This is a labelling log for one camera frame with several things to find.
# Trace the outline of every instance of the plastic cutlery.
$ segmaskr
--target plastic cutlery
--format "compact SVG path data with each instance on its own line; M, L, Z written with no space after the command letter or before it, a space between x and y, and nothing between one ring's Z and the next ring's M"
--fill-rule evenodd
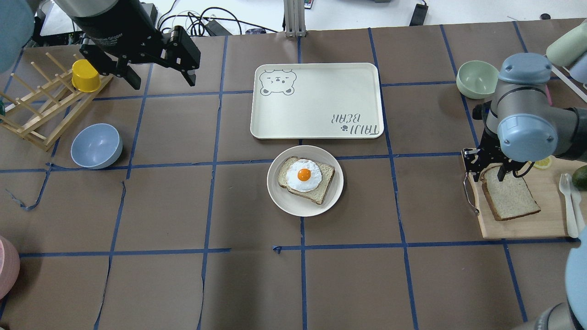
M566 180L571 188L571 200L573 201L573 211L575 213L575 220L577 221L577 232L581 234L581 231L585 229L585 220L583 219L581 207L579 206L581 203L581 192L577 190L577 187L573 184L571 175L568 173L566 174Z
M579 237L579 230L577 229L577 222L575 220L575 213L573 212L573 203L571 201L571 187L569 181L566 179L566 173L561 174L561 179L558 181L558 189L565 196L566 204L566 232L572 238Z

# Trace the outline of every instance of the egg yolk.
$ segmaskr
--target egg yolk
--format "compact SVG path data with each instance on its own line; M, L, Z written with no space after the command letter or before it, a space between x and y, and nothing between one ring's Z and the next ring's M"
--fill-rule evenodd
M300 181L308 181L311 175L312 172L310 172L308 169L301 169L298 171L298 179Z

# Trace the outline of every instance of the toast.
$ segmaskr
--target toast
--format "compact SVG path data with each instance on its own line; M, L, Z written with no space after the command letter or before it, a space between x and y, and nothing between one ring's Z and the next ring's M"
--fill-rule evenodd
M500 167L495 166L481 175L483 193L497 221L511 220L540 212L540 206L532 197L526 181L516 178L512 173L504 180L497 180Z
M316 163L316 165L318 165L320 172L322 172L322 181L320 184L318 184L316 189L303 193L288 186L286 178L286 173L288 172L289 167L300 159L303 158L292 156L286 159L283 164L281 164L279 174L277 175L277 183L279 183L282 188L287 189L294 195L307 198L318 205L322 205L324 202L324 197L326 197L328 187L330 187L330 182L332 182L332 178L334 177L334 167L328 164L320 163L319 161L312 160L314 163Z

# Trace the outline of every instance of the wooden cutting board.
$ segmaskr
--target wooden cutting board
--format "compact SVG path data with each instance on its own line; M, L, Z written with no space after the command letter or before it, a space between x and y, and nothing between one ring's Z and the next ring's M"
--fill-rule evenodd
M565 197L558 190L562 173L573 174L576 169L586 165L581 161L553 159L552 166L546 170L533 168L524 180L541 211L536 214L506 221L496 221L483 189L481 180L474 182L469 176L473 188L475 205L479 210L477 216L484 238L537 238L564 237L566 232ZM587 217L587 191L581 192L581 212Z

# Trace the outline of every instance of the tiled tabletop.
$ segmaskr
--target tiled tabletop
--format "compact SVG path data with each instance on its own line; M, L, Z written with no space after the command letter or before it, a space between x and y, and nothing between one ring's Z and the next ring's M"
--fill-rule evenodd
M135 66L113 80L44 153L0 130L0 234L21 253L0 326L21 329L509 329L565 300L565 238L483 240L462 189L460 150L483 129L455 85L468 60L500 67L544 53L581 20L310 31L195 39L196 87ZM50 51L25 49L14 72ZM266 63L369 62L386 130L372 140L256 140L255 69ZM24 94L4 74L1 88ZM580 106L559 80L556 105ZM84 127L118 128L123 154L90 171L69 157ZM345 174L329 211L300 218L269 198L283 150L311 144Z

